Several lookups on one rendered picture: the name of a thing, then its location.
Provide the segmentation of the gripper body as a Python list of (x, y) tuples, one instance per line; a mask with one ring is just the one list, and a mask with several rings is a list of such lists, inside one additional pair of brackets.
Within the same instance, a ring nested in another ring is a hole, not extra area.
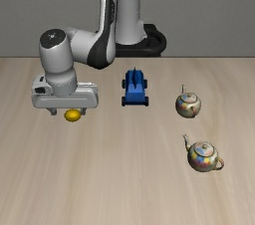
[(45, 75), (38, 75), (32, 84), (32, 104), (38, 109), (94, 109), (99, 104), (98, 87), (93, 83), (78, 83), (74, 93), (57, 97), (46, 82)]

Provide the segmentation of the yellow lemon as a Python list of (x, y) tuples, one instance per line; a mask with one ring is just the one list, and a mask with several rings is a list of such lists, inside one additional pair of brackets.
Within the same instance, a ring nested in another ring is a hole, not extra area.
[(78, 121), (81, 118), (81, 113), (75, 109), (69, 109), (65, 112), (64, 118), (69, 122)]

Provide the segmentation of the blue toy car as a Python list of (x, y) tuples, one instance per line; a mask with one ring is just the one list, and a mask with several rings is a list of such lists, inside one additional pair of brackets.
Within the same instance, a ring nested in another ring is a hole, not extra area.
[(125, 95), (122, 97), (122, 106), (148, 106), (147, 79), (142, 70), (133, 68), (126, 72), (126, 77), (122, 80), (122, 88)]

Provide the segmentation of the small silver teapot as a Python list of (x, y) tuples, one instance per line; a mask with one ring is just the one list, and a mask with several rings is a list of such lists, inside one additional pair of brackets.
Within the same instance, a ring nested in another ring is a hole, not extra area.
[(175, 109), (182, 117), (194, 118), (200, 112), (201, 99), (196, 93), (188, 92), (185, 85), (182, 85), (181, 94), (175, 101)]

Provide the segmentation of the large silver teapot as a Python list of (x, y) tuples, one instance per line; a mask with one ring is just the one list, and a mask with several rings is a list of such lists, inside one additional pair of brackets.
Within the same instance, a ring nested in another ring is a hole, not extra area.
[(198, 172), (209, 172), (221, 170), (224, 167), (224, 160), (218, 155), (214, 145), (208, 141), (197, 141), (190, 144), (188, 136), (183, 136), (187, 161), (189, 165)]

